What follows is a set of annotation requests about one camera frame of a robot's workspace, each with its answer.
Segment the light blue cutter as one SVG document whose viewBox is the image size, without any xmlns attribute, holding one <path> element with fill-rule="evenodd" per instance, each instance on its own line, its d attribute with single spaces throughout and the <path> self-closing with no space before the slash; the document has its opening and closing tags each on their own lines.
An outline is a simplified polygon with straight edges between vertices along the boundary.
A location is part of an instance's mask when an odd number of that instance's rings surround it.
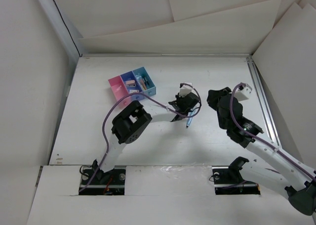
<svg viewBox="0 0 316 225">
<path fill-rule="evenodd" d="M 198 111 L 198 108 L 196 108 L 192 112 L 188 113 L 189 118 L 187 119 L 187 122 L 186 122 L 186 129 L 188 129 L 189 126 L 191 125 L 192 120 L 193 120 L 193 115 L 195 115 L 197 113 L 197 111 Z"/>
</svg>

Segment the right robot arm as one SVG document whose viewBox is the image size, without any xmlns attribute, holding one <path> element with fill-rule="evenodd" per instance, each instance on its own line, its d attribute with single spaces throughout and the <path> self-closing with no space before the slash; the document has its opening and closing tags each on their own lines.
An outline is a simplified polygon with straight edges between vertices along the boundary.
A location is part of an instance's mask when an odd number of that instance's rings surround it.
<svg viewBox="0 0 316 225">
<path fill-rule="evenodd" d="M 263 169 L 255 161 L 237 157 L 228 166 L 228 176 L 233 182 L 251 181 L 280 194 L 300 213 L 311 216 L 316 212 L 316 171 L 301 163 L 282 148 L 258 137 L 261 127 L 243 116 L 243 106 L 235 97 L 249 98 L 252 89 L 238 84 L 233 90 L 209 90 L 207 103 L 217 112 L 221 129 L 244 149 L 252 152 L 271 166 Z"/>
</svg>

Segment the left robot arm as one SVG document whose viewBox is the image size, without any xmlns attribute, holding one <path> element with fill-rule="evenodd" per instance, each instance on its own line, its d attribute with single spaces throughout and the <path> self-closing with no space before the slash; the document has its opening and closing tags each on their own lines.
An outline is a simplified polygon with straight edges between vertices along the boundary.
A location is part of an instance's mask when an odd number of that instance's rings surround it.
<svg viewBox="0 0 316 225">
<path fill-rule="evenodd" d="M 200 111 L 201 98 L 196 93 L 181 95 L 178 93 L 176 99 L 163 105 L 149 96 L 143 96 L 154 103 L 152 106 L 144 106 L 138 100 L 130 102 L 112 120 L 111 136 L 107 138 L 105 124 L 115 106 L 106 115 L 102 125 L 102 134 L 106 142 L 106 149 L 97 168 L 93 172 L 93 178 L 98 183 L 106 183 L 110 179 L 110 171 L 114 169 L 116 161 L 123 149 L 137 140 L 150 123 L 176 122 L 183 119 L 191 119 Z"/>
</svg>

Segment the light blue container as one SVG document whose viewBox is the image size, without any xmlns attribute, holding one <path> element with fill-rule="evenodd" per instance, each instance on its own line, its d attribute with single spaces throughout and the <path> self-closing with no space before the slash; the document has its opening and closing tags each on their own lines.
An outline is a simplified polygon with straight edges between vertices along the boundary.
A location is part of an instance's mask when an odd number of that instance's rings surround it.
<svg viewBox="0 0 316 225">
<path fill-rule="evenodd" d="M 133 72 L 133 74 L 138 82 L 138 85 L 141 88 L 141 92 L 143 94 L 146 94 L 148 96 L 156 95 L 156 93 L 157 93 L 156 86 L 155 86 L 154 82 L 152 81 L 152 79 L 151 79 L 150 75 L 148 74 L 145 67 L 135 69 L 132 72 Z"/>
</svg>

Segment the dark blue container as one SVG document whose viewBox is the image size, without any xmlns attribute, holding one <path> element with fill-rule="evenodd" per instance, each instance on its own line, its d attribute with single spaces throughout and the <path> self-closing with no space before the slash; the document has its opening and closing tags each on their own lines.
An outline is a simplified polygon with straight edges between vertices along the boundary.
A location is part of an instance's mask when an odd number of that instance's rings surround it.
<svg viewBox="0 0 316 225">
<path fill-rule="evenodd" d="M 140 83 L 137 81 L 135 74 L 132 71 L 121 74 L 121 78 L 128 94 L 143 92 Z"/>
</svg>

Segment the pink container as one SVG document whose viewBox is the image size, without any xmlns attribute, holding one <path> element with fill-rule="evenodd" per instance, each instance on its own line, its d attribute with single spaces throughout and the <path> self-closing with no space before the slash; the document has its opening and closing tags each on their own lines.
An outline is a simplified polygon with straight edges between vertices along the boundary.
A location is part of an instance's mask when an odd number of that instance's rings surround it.
<svg viewBox="0 0 316 225">
<path fill-rule="evenodd" d="M 108 82 L 110 84 L 111 90 L 112 90 L 112 92 L 115 96 L 115 99 L 117 101 L 119 101 L 121 98 L 123 98 L 124 96 L 127 96 L 129 94 L 129 92 L 125 86 L 125 83 L 120 75 L 115 76 L 111 79 L 108 79 Z M 118 106 L 121 109 L 123 109 L 130 103 L 131 103 L 131 97 L 129 96 L 129 97 L 125 98 L 121 103 L 119 103 Z"/>
</svg>

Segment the aluminium rail right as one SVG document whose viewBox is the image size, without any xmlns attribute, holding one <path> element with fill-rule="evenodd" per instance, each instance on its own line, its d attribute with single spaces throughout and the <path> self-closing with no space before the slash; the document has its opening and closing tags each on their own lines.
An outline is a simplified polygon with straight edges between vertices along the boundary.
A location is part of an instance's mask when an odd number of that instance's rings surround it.
<svg viewBox="0 0 316 225">
<path fill-rule="evenodd" d="M 264 88 L 259 76 L 258 68 L 254 60 L 252 59 L 252 57 L 247 57 L 246 63 L 248 65 L 250 75 L 253 81 L 253 85 L 256 90 L 258 100 L 259 100 L 267 134 L 273 142 L 275 142 L 276 144 L 279 144 L 277 129 L 276 129 L 275 122 L 274 122 L 274 119 L 273 119 L 273 116 L 272 116 L 272 113 L 271 113 L 271 110 L 266 98 L 266 94 L 265 94 L 265 91 L 264 91 Z"/>
</svg>

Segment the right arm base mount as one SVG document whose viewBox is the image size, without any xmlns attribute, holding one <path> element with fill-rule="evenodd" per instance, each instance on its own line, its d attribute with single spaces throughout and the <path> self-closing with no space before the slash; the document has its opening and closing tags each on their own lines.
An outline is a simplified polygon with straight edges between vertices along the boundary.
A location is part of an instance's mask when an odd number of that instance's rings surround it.
<svg viewBox="0 0 316 225">
<path fill-rule="evenodd" d="M 228 166 L 212 166 L 209 181 L 214 183 L 216 195 L 260 195 L 258 184 L 244 180 L 240 174 L 242 166 L 248 159 L 237 157 Z"/>
</svg>

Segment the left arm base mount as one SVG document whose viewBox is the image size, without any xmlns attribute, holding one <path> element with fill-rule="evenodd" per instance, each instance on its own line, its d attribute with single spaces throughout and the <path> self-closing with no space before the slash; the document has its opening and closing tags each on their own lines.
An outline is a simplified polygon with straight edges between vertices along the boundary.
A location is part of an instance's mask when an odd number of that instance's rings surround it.
<svg viewBox="0 0 316 225">
<path fill-rule="evenodd" d="M 115 167 L 113 170 L 103 174 L 99 179 L 97 174 L 92 182 L 84 188 L 93 175 L 91 167 L 82 166 L 79 170 L 81 174 L 79 195 L 124 195 L 125 194 L 125 179 L 126 179 L 126 167 Z"/>
</svg>

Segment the aluminium post left corner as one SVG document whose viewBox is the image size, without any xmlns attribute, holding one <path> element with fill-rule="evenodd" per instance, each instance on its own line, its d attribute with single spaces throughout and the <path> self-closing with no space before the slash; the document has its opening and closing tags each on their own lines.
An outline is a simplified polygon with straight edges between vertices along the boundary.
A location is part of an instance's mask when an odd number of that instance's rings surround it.
<svg viewBox="0 0 316 225">
<path fill-rule="evenodd" d="M 82 34 L 62 11 L 56 0 L 38 0 L 53 30 L 60 40 L 69 61 L 77 63 L 86 50 L 79 42 Z"/>
</svg>

